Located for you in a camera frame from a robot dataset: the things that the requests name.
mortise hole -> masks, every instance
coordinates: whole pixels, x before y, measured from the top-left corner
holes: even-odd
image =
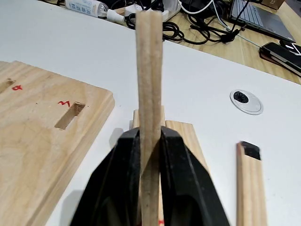
[[[15,80],[6,79],[6,81],[0,83],[0,93],[3,93],[8,87],[15,83]]]
[[[81,104],[79,102],[74,102],[71,107],[69,107],[68,111],[62,116],[62,118],[57,122],[55,128],[66,129],[69,123],[75,116],[78,116],[79,113],[85,107],[85,104]]]

wooden strip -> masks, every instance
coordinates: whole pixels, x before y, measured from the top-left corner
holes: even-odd
[[[203,167],[209,172],[202,149],[192,124],[179,121],[165,121],[168,128],[177,131],[184,140],[185,145],[194,154]]]
[[[267,226],[261,160],[246,155],[237,145],[237,226]]]
[[[158,223],[161,136],[162,14],[136,13],[136,48],[141,150],[141,210],[143,226]]]
[[[164,115],[164,106],[161,106],[161,125],[165,126],[165,115]],[[134,110],[133,117],[133,128],[139,127],[139,110]],[[139,187],[139,201],[141,200],[141,188]],[[138,209],[141,210],[141,204],[138,203]],[[141,212],[138,212],[137,222],[141,222]],[[163,203],[162,203],[162,189],[161,189],[161,178],[159,177],[159,203],[158,203],[158,222],[159,225],[163,221]]]

white desk surface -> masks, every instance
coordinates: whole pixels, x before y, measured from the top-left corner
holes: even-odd
[[[245,140],[261,148],[269,225],[300,225],[300,85],[172,42],[163,46],[166,119],[194,125],[230,224],[236,225],[235,145]],[[135,32],[36,0],[2,0],[0,60],[22,61],[114,94],[115,108],[47,223],[66,226],[90,174],[129,129],[138,107]],[[263,113],[238,110],[229,98],[234,89],[254,93]]]

red number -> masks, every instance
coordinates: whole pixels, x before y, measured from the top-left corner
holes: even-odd
[[[62,105],[68,104],[68,107],[70,107],[70,102],[69,102],[69,100],[66,101],[66,102],[60,101],[60,102],[58,102],[58,104],[62,104]]]
[[[14,87],[13,87],[13,88],[11,88],[11,89],[12,89],[12,90],[15,90],[15,91],[16,91],[16,90],[18,90],[18,89],[21,89],[21,90],[23,90],[23,89],[22,89],[22,87],[21,87],[21,85],[14,86]]]

wooden block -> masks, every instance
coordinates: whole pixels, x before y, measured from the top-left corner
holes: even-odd
[[[136,48],[141,150],[142,225],[158,223],[159,165],[157,143],[161,136],[162,14],[136,13]]]
[[[237,144],[237,226],[267,226],[267,213],[259,148]]]
[[[0,84],[7,86],[0,93],[0,225],[41,226],[114,99],[108,90],[20,62],[0,72]]]
[[[203,165],[203,167],[209,173],[209,168],[206,164],[193,125],[185,122],[179,122],[179,121],[165,121],[165,123],[166,123],[166,127],[177,131],[181,135],[185,145],[189,148],[189,150],[194,154],[194,156],[198,159],[198,161]]]
[[[165,126],[165,114],[164,114],[164,106],[161,106],[161,126]],[[133,128],[139,127],[139,111],[134,110],[133,116]],[[162,189],[161,189],[161,178],[159,176],[159,201],[158,201],[158,223],[163,221],[163,203],[162,203]],[[141,200],[141,188],[139,187],[139,200]]]

